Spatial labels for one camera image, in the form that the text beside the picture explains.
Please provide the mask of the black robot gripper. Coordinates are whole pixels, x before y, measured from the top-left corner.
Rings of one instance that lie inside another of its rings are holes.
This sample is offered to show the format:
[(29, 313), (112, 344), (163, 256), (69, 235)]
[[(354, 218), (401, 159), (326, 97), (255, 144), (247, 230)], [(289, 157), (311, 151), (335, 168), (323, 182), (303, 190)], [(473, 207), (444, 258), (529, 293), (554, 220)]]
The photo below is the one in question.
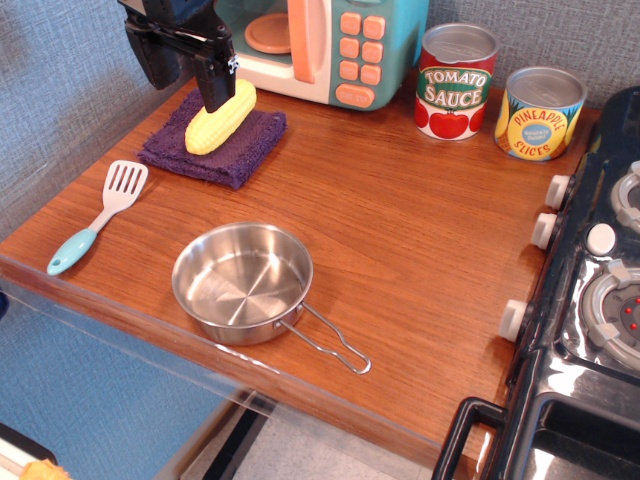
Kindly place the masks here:
[(214, 113), (236, 93), (232, 33), (214, 1), (122, 1), (130, 46), (157, 90), (180, 76), (179, 56), (194, 59), (205, 110)]

